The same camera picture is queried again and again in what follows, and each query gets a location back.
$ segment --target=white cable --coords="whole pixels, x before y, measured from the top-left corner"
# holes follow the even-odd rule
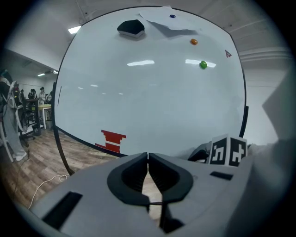
[[[31,204],[30,204],[30,206],[29,206],[28,209],[31,208],[32,203],[33,203],[33,200],[34,200],[34,198],[35,198],[35,195],[36,195],[38,189],[39,189],[44,183],[49,182],[49,181],[53,180],[53,179],[56,178],[56,177],[59,177],[59,181],[62,182],[62,181],[61,181],[61,178],[62,178],[62,177],[65,177],[64,180],[66,180],[66,179],[67,179],[67,176],[69,176],[69,175],[56,175],[56,176],[52,177],[50,180],[44,181],[42,184],[40,184],[39,187],[37,188],[36,192],[34,193],[34,196],[33,196],[33,198],[32,198]]]

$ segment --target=black eraser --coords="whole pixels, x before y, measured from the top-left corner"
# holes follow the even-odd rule
[[[117,30],[120,34],[139,38],[144,34],[145,27],[139,20],[127,20],[121,23]]]

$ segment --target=ceiling light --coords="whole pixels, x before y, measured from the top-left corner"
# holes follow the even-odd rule
[[[185,63],[195,64],[195,65],[200,64],[200,62],[201,62],[200,60],[193,60],[193,59],[186,59],[185,60]],[[210,68],[214,68],[216,66],[216,64],[211,63],[211,62],[206,62],[206,63],[208,65],[208,67],[210,67]]]
[[[128,66],[138,66],[138,65],[146,65],[146,64],[154,64],[153,60],[144,60],[144,61],[140,61],[140,62],[131,62],[128,63]]]
[[[81,28],[81,25],[80,26],[77,26],[77,27],[74,27],[74,28],[71,28],[71,29],[68,29],[68,31],[71,33],[71,34],[75,34],[77,33],[77,31]]]

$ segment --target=wooden floor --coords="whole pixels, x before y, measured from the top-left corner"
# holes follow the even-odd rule
[[[36,137],[35,140],[29,140],[28,149],[24,147],[28,157],[22,161],[11,163],[5,148],[0,149],[0,174],[3,184],[10,197],[27,208],[36,189],[42,182],[55,175],[68,174],[58,152],[53,131],[48,129],[41,131],[42,135]],[[115,156],[85,146],[61,132],[60,139],[68,164],[74,171],[117,159]],[[44,183],[39,188],[34,201],[40,199],[59,184],[58,177]],[[162,196],[149,174],[145,178],[142,193],[147,195],[150,201],[161,201]],[[151,206],[149,215],[158,223],[160,212],[160,206]]]

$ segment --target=table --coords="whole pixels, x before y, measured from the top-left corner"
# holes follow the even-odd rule
[[[39,105],[38,110],[42,110],[42,117],[43,117],[43,125],[44,129],[46,129],[46,123],[45,121],[47,120],[47,115],[45,113],[46,109],[51,109],[51,105]]]
[[[151,8],[111,12],[80,28],[57,79],[57,128],[116,156],[156,152],[188,157],[213,137],[238,137],[246,94],[231,36],[181,10],[175,10],[176,18],[192,22],[196,31],[172,31],[139,15]],[[132,19],[145,26],[138,39],[117,32]],[[207,62],[206,69],[200,68],[201,61]]]

